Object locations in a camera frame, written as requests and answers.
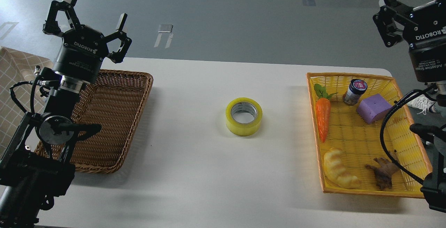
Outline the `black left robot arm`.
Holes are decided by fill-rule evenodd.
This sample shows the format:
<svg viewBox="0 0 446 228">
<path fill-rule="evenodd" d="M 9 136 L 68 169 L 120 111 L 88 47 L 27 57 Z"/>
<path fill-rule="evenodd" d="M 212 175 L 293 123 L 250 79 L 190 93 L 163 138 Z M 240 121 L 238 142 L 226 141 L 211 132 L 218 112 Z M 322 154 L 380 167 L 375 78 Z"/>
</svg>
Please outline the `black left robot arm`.
<svg viewBox="0 0 446 228">
<path fill-rule="evenodd" d="M 75 175 L 70 163 L 75 144 L 97 134 L 100 124 L 77 124 L 71 116 L 80 92 L 94 84 L 104 59 L 121 63 L 132 43 L 122 13 L 108 36 L 81 24 L 77 0 L 54 0 L 43 33 L 62 39 L 54 66 L 35 68 L 35 78 L 9 88 L 11 99 L 24 112 L 1 158 L 2 228 L 33 228 L 38 213 L 65 195 Z"/>
</svg>

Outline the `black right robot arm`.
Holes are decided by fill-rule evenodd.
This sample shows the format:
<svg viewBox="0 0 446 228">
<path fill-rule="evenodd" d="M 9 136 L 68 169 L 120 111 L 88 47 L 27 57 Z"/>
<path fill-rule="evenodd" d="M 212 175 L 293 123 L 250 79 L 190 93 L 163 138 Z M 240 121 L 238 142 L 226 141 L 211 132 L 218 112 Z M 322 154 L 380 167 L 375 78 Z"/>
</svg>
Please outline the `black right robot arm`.
<svg viewBox="0 0 446 228">
<path fill-rule="evenodd" d="M 445 212 L 445 127 L 412 124 L 409 129 L 425 141 L 434 145 L 436 152 L 431 161 L 433 170 L 421 179 L 405 169 L 391 157 L 384 142 L 383 132 L 390 117 L 409 101 L 427 91 L 437 88 L 436 102 L 445 107 L 445 0 L 434 0 L 419 7 L 410 7 L 399 0 L 383 0 L 373 21 L 386 47 L 406 41 L 415 76 L 419 82 L 429 84 L 424 90 L 412 90 L 397 101 L 384 117 L 379 139 L 381 147 L 392 163 L 409 177 L 422 185 L 429 208 Z"/>
</svg>

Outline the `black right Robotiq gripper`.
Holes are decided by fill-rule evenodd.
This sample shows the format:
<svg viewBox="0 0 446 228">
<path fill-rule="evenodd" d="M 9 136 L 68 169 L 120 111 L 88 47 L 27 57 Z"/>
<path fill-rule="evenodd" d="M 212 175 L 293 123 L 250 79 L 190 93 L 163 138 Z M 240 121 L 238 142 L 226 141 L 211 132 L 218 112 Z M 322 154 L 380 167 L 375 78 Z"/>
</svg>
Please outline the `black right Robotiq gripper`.
<svg viewBox="0 0 446 228">
<path fill-rule="evenodd" d="M 410 7 L 398 0 L 383 0 L 373 15 L 378 33 L 386 47 L 408 43 L 415 76 L 419 82 L 445 80 L 446 36 L 445 0 Z"/>
</svg>

